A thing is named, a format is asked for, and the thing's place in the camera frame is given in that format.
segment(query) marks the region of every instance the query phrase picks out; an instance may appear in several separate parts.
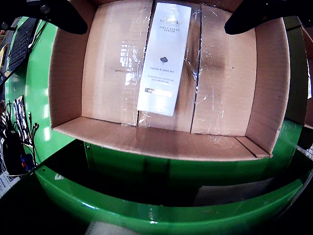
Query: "open cardboard box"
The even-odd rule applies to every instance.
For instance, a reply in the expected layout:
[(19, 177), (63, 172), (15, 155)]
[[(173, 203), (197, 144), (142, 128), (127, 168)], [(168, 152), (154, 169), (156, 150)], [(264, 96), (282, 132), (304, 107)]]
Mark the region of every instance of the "open cardboard box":
[[(125, 45), (144, 44), (135, 52), (143, 58), (152, 1), (108, 2), (72, 0), (89, 31), (74, 35), (57, 29), (49, 73), (53, 130), (102, 147), (168, 159), (244, 161), (271, 156), (283, 123), (290, 83), (289, 47), (282, 19), (230, 36), (224, 32), (224, 23), (228, 12), (241, 1), (198, 2), (214, 8), (202, 6), (202, 70), (190, 133), (120, 124), (132, 119), (130, 124), (137, 124), (137, 84), (126, 89), (116, 82), (122, 77), (125, 83), (129, 72), (127, 66), (121, 66), (125, 40), (119, 33), (125, 32)], [(134, 28), (138, 21), (145, 26)], [(203, 56), (208, 49), (214, 53), (213, 60)], [(140, 67), (132, 73), (140, 77)], [(212, 87), (215, 96), (206, 101)], [(125, 95), (131, 99), (120, 99)], [(212, 101), (222, 115), (209, 110)], [(115, 111), (117, 106), (122, 106), (119, 111)], [(219, 127), (208, 132), (206, 126), (212, 123)]]

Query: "green metal frame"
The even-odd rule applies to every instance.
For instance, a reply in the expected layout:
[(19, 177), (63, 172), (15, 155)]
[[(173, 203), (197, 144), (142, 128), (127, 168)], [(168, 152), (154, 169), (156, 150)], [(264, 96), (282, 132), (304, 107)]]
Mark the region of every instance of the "green metal frame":
[(141, 234), (234, 234), (274, 217), (302, 187), (300, 179), (242, 202), (207, 207), (164, 207), (131, 202), (85, 188), (45, 165), (36, 175), (48, 197), (83, 223), (104, 221)]
[(97, 172), (143, 175), (159, 172), (183, 184), (233, 185), (274, 177), (287, 169), (302, 127), (284, 120), (272, 158), (236, 162), (192, 162), (123, 153), (85, 143), (89, 166)]

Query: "box flap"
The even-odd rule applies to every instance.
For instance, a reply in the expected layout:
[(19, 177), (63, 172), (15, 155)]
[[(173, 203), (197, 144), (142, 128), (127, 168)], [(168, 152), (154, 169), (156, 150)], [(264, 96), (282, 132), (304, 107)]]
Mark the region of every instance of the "box flap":
[(71, 0), (88, 25), (87, 33), (77, 35), (57, 28), (49, 71), (51, 126), (77, 118), (82, 112), (82, 78), (86, 44), (96, 6)]
[(242, 143), (255, 157), (267, 158), (269, 154), (249, 140), (247, 137), (236, 137), (236, 139)]
[(55, 127), (54, 130), (105, 148), (153, 157), (190, 161), (257, 159), (234, 137), (125, 127), (86, 117), (76, 118)]
[(282, 18), (255, 28), (257, 76), (246, 136), (272, 153), (287, 107), (290, 85), (290, 56)]

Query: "green machine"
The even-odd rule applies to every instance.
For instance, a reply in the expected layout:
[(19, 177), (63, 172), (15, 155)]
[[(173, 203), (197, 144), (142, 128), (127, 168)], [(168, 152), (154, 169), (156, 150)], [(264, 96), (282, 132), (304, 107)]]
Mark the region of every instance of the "green machine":
[[(241, 234), (275, 218), (306, 186), (313, 164), (296, 150), (302, 126), (288, 119), (272, 158), (239, 162), (153, 158), (51, 130), (48, 76), (56, 30), (47, 24), (28, 63), (5, 84), (6, 101), (24, 95), (27, 112), (40, 124), (40, 164), (0, 199), (1, 221), (22, 221), (11, 230), (31, 224), (83, 234), (91, 222), (102, 221), (139, 234)], [(301, 30), (288, 37), (291, 60), (305, 58)], [(211, 197), (199, 198), (201, 191)]]

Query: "product label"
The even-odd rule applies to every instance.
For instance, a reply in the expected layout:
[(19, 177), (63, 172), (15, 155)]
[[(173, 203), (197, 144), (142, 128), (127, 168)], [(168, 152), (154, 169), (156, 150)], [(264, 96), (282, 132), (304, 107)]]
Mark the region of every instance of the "product label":
[(184, 62), (191, 7), (156, 4), (137, 109), (173, 116)]

